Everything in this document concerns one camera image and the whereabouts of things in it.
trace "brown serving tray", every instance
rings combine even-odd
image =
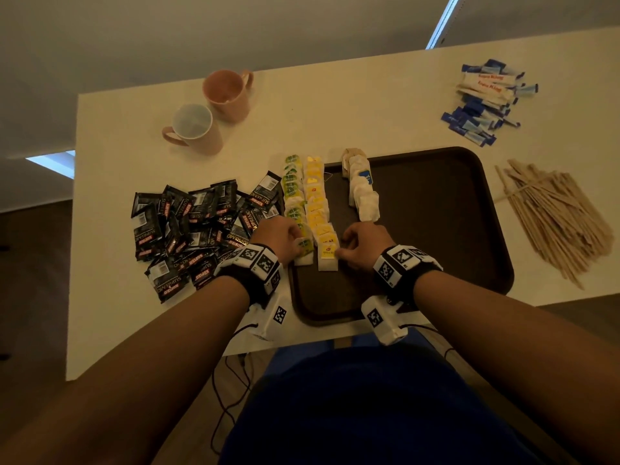
[[[379,224],[397,243],[418,247],[446,273],[500,294],[515,273],[501,233],[487,180],[478,157],[461,147],[370,158],[373,187],[379,193]],[[325,166],[330,220],[342,239],[358,221],[348,206],[348,179],[341,163]],[[337,272],[289,266],[293,307],[301,320],[320,326],[361,319],[361,304],[381,289],[370,274],[338,263]],[[400,311],[411,310],[403,307]]]

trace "mug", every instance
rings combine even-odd
[[[170,137],[170,133],[179,138]],[[172,117],[172,127],[164,127],[161,134],[171,144],[190,147],[206,155],[215,155],[223,147],[218,123],[209,108],[200,104],[186,104],[179,108]]]
[[[213,72],[202,83],[202,93],[224,119],[241,122],[250,113],[247,90],[252,87],[254,73],[243,70],[239,75],[230,70]]]

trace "pile of wooden stirrers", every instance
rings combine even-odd
[[[508,164],[511,169],[504,171],[495,167],[506,194],[495,202],[507,198],[536,252],[583,289],[577,276],[609,254],[611,227],[568,173],[547,173],[516,160]]]

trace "forearm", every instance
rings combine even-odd
[[[539,308],[441,272],[424,274],[414,298],[486,378],[589,457],[620,462],[616,347]]]
[[[215,279],[97,361],[0,451],[0,462],[149,460],[205,385],[248,304],[236,280]]]

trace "person's right arm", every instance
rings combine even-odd
[[[384,227],[351,226],[337,256],[372,270],[394,245]],[[620,463],[620,350],[537,307],[439,271],[414,286],[420,311],[476,370],[589,460]]]

